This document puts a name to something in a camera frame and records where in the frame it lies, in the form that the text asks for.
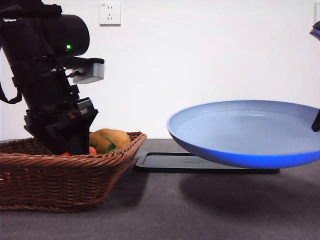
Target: electrical outlet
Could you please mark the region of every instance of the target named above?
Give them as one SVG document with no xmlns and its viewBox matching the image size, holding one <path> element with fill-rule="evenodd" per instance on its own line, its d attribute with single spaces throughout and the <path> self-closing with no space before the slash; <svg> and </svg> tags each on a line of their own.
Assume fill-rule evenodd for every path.
<svg viewBox="0 0 320 240">
<path fill-rule="evenodd" d="M 121 25 L 121 3 L 101 3 L 99 5 L 99 22 L 101 26 Z"/>
</svg>

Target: gray table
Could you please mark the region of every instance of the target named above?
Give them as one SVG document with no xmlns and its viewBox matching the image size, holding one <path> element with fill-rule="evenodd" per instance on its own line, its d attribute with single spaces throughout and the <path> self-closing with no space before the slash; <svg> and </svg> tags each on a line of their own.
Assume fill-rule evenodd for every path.
<svg viewBox="0 0 320 240">
<path fill-rule="evenodd" d="M 148 139 L 139 152 L 184 152 Z M 83 213 L 2 211 L 1 240 L 320 240 L 320 161 L 275 175 L 129 169 Z"/>
</svg>

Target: white wall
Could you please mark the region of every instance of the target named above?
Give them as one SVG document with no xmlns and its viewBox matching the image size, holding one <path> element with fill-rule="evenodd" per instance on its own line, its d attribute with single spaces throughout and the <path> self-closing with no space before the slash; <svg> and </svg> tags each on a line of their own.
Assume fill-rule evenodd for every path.
<svg viewBox="0 0 320 240">
<path fill-rule="evenodd" d="M 106 60 L 105 79 L 79 85 L 99 110 L 91 130 L 167 138 L 174 112 L 208 102 L 278 100 L 320 107 L 320 42 L 309 35 L 314 0 L 122 0 L 122 25 L 100 27 L 101 0 L 44 0 L 80 16 L 85 57 Z M 1 56 L 1 83 L 14 97 Z M 26 105 L 1 103 L 1 139 L 28 137 Z"/>
</svg>

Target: black tray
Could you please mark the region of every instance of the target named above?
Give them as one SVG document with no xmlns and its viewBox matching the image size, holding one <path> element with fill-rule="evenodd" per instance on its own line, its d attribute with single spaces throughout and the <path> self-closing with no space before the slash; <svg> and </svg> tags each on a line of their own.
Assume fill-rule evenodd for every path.
<svg viewBox="0 0 320 240">
<path fill-rule="evenodd" d="M 278 174 L 276 169 L 251 169 L 227 166 L 207 161 L 189 152 L 144 152 L 135 167 L 149 173 L 227 173 L 227 174 Z"/>
</svg>

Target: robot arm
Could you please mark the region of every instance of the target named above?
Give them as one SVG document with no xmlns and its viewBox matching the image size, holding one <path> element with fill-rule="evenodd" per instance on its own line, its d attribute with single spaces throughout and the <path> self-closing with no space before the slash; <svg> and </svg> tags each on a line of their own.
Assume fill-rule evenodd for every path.
<svg viewBox="0 0 320 240">
<path fill-rule="evenodd" d="M 41 0 L 1 1 L 0 42 L 18 91 L 7 102 L 18 102 L 22 94 L 28 106 L 24 128 L 54 154 L 88 154 L 89 127 L 98 110 L 88 97 L 79 99 L 68 77 L 74 83 L 101 80 L 104 60 L 75 57 L 87 51 L 89 31 L 81 18 L 61 12 Z M 66 76 L 66 69 L 73 72 Z"/>
</svg>

